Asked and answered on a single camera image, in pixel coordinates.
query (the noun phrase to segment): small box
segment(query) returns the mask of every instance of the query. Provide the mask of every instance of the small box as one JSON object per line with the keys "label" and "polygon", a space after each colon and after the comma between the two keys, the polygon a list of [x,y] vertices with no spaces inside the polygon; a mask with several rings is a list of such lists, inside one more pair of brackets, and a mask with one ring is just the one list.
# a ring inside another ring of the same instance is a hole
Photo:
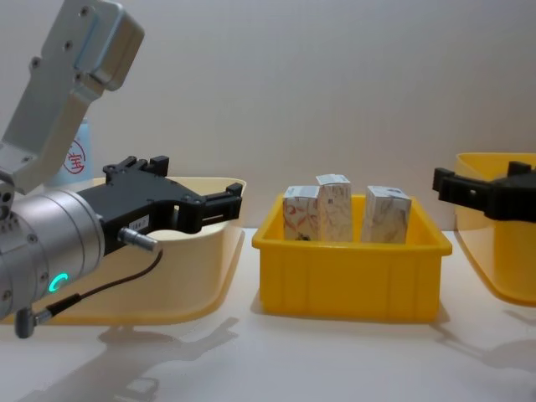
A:
{"label": "small box", "polygon": [[398,188],[369,186],[361,241],[404,244],[410,220],[411,198]]}
{"label": "small box", "polygon": [[321,241],[352,241],[352,184],[342,174],[317,176]]}
{"label": "small box", "polygon": [[292,186],[283,196],[285,240],[319,240],[318,186]]}

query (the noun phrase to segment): yellow storage tray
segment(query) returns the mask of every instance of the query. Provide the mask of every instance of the yellow storage tray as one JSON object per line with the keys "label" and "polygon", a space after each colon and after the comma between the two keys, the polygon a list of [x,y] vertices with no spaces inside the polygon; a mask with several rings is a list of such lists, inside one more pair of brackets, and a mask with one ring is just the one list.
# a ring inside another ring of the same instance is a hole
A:
{"label": "yellow storage tray", "polygon": [[[364,195],[353,195],[360,239]],[[284,240],[282,197],[253,237],[265,312],[376,322],[431,322],[440,305],[441,257],[452,245],[413,199],[405,245]]]}
{"label": "yellow storage tray", "polygon": [[[534,153],[462,153],[456,174],[480,180],[505,177],[510,161],[536,165]],[[466,253],[498,297],[536,306],[536,224],[500,222],[456,206],[456,228]]]}

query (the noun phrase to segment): white wall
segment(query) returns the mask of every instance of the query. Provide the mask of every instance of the white wall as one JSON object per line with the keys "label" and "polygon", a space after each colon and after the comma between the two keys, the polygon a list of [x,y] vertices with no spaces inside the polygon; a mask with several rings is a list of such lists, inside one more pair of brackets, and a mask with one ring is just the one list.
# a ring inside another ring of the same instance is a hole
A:
{"label": "white wall", "polygon": [[[3,132],[61,1],[1,4]],[[147,36],[125,86],[90,108],[97,165],[167,154],[176,175],[243,178],[249,225],[287,185],[344,173],[355,191],[403,188],[449,228],[434,167],[535,151],[534,0],[124,5]]]}

